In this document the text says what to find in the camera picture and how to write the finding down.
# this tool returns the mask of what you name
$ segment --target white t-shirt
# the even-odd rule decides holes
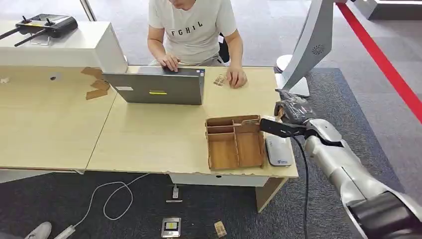
[[[149,25],[164,28],[166,51],[183,63],[201,63],[219,51],[218,35],[236,31],[230,0],[196,0],[188,11],[168,0],[149,1]]]

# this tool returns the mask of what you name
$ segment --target desk surface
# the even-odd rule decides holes
[[[201,68],[206,70],[202,106],[128,104],[117,95],[87,170],[297,177],[295,164],[272,167],[267,161],[263,168],[209,170],[206,118],[272,115],[279,96],[272,68],[244,68],[249,82],[236,90],[212,83],[225,67]],[[293,158],[293,151],[288,155]]]
[[[86,168],[116,93],[87,101],[95,78],[81,70],[0,66],[1,168]]]

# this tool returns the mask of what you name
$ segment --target man's hand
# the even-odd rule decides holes
[[[178,71],[180,59],[171,53],[167,53],[166,55],[157,58],[157,61],[163,67],[167,66],[171,71]]]
[[[232,88],[239,88],[248,82],[248,77],[241,66],[230,65],[227,69],[227,79]]]

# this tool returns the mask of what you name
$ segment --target wooden divider box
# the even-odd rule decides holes
[[[266,154],[260,119],[258,115],[207,119],[210,169],[262,166]]]

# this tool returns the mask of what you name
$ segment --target sneaker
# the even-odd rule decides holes
[[[51,223],[44,222],[41,223],[37,228],[35,228],[25,239],[47,239],[51,233]]]

